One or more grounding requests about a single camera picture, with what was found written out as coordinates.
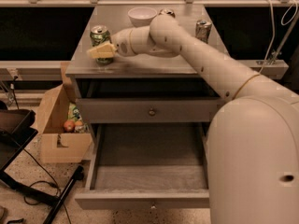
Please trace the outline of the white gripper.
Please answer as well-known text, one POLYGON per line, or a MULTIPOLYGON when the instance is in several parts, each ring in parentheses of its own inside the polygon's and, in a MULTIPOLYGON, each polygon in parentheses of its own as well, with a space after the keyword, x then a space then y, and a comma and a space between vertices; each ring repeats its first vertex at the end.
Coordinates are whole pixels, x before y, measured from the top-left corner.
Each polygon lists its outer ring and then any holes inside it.
POLYGON ((155 43, 150 37, 148 26, 123 29, 112 36, 112 44, 107 41, 87 50, 93 59, 113 58, 116 51, 124 57, 150 54, 155 43))

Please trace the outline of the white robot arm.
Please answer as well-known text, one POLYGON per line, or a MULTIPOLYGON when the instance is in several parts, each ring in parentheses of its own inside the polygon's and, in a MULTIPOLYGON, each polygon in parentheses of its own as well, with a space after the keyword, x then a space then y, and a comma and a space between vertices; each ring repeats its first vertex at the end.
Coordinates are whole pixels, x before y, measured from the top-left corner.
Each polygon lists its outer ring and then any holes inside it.
POLYGON ((225 101, 207 134, 212 224, 299 224, 295 92, 190 35, 169 15, 122 30, 92 58, 176 54, 225 101))

